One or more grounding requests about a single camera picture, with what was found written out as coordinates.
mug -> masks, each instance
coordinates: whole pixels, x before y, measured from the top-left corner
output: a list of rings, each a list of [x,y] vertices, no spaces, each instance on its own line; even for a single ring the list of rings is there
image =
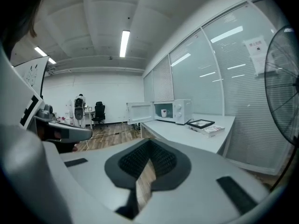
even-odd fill
[[[161,110],[161,115],[162,115],[163,118],[166,118],[166,116],[168,114],[169,114],[169,110],[165,110],[165,109]]]

wall fan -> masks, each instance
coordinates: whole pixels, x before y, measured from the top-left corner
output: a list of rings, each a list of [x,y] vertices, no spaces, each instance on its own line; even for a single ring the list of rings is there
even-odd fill
[[[281,28],[270,42],[264,80],[274,122],[284,138],[295,146],[273,190],[289,168],[299,144],[299,44],[289,26]]]

white wall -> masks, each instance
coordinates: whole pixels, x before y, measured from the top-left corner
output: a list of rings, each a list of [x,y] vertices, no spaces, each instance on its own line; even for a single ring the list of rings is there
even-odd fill
[[[57,116],[65,117],[66,103],[82,93],[94,109],[97,101],[105,108],[105,123],[127,121],[126,103],[143,102],[143,79],[127,72],[72,73],[45,77],[43,99],[53,106]]]
[[[145,77],[163,57],[173,48],[187,38],[190,34],[204,25],[210,19],[223,13],[228,8],[245,0],[208,0],[203,6],[199,7],[185,22],[169,37],[158,51],[148,60],[146,69],[143,73]]]

white ceiling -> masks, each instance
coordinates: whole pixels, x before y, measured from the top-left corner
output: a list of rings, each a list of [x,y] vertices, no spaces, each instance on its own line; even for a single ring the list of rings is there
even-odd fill
[[[39,46],[57,62],[56,70],[97,66],[144,69],[151,50],[204,1],[44,0],[36,17],[37,37],[23,37],[11,62],[17,65],[40,57],[34,50]],[[120,58],[123,30],[131,33],[126,57]]]

whiteboard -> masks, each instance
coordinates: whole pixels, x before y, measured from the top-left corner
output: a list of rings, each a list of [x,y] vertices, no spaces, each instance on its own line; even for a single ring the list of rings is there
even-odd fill
[[[14,68],[16,72],[27,82],[37,94],[42,97],[42,85],[45,69],[48,63],[49,56],[40,57],[30,60]]]

